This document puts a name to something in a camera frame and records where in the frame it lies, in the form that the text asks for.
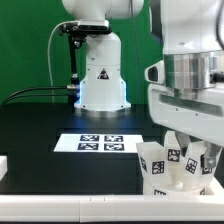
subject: black tabletop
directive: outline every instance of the black tabletop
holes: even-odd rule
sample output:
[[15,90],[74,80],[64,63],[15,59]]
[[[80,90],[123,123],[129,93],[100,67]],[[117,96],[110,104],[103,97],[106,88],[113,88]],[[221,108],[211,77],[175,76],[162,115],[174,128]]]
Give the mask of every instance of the black tabletop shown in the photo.
[[72,105],[15,103],[0,108],[0,154],[8,156],[1,194],[141,194],[136,154],[53,152],[62,133],[138,134],[163,142],[147,105],[110,119],[76,115]]

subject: black cable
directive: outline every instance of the black cable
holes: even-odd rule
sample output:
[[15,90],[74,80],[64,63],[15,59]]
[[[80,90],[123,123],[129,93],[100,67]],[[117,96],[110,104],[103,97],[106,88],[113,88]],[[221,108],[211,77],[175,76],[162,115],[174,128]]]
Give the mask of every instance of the black cable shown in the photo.
[[26,93],[26,92],[30,92],[30,91],[43,91],[43,90],[60,90],[60,89],[67,89],[66,86],[54,86],[54,87],[34,87],[34,88],[28,88],[28,89],[23,89],[20,91],[17,91],[15,93],[13,93],[12,95],[10,95],[9,97],[7,97],[2,104],[4,104],[5,101],[7,101],[8,99],[18,96],[22,93]]
[[216,17],[215,32],[216,32],[217,41],[218,41],[220,47],[224,50],[224,43],[223,43],[222,37],[221,37],[221,19],[222,19],[223,7],[224,7],[224,0],[222,0],[220,3],[220,7],[219,7],[218,14]]
[[137,60],[137,77],[138,77],[138,93],[137,93],[137,100],[136,104],[139,103],[140,99],[140,54],[139,54],[139,46],[138,46],[138,36],[137,36],[137,29],[134,19],[134,11],[133,11],[133,0],[130,0],[131,4],[131,17],[132,17],[132,24],[134,30],[134,38],[135,38],[135,50],[136,50],[136,60]]
[[7,98],[3,101],[1,106],[5,106],[9,101],[15,100],[18,98],[24,98],[24,97],[52,97],[52,96],[69,96],[69,94],[27,94],[27,95],[21,95],[21,96],[14,96],[11,98]]

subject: green backdrop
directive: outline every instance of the green backdrop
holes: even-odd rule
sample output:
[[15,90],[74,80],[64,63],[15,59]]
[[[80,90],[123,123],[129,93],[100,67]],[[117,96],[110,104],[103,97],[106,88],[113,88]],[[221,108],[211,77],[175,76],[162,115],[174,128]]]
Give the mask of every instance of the green backdrop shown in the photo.
[[[144,69],[162,58],[161,45],[150,36],[149,1],[135,17],[140,51],[140,101],[147,102]],[[61,0],[1,0],[0,1],[0,102],[11,93],[38,86],[50,86],[47,65],[47,45],[53,28],[73,18],[63,8]],[[131,19],[111,20],[110,24],[122,41],[122,78],[127,82],[127,99],[137,100],[137,63]],[[85,47],[77,55],[80,77],[85,75]],[[55,35],[51,60],[55,85],[70,82],[67,37]],[[50,102],[51,98],[29,98],[30,102]]]

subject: white cylinder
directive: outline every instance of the white cylinder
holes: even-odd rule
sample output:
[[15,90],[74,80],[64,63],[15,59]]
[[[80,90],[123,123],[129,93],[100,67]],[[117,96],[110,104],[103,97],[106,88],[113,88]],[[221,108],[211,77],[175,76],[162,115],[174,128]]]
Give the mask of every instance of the white cylinder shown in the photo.
[[111,7],[111,0],[62,0],[62,3],[77,20],[104,20]]
[[[77,20],[104,20],[131,17],[130,0],[62,0],[65,9]],[[133,14],[137,15],[144,0],[133,0]]]
[[[144,0],[133,0],[133,15],[136,16],[142,10]],[[109,13],[106,14],[108,19],[123,19],[131,17],[130,0],[112,0]]]

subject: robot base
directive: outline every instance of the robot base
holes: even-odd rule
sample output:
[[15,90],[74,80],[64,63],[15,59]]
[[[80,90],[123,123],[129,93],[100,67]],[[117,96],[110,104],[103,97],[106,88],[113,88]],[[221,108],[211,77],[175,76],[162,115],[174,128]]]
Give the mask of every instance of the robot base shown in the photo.
[[114,110],[114,111],[96,111],[96,110],[87,110],[84,108],[74,107],[74,112],[77,115],[84,115],[87,117],[113,118],[113,117],[119,117],[119,116],[129,114],[131,112],[131,107],[122,108],[120,110]]

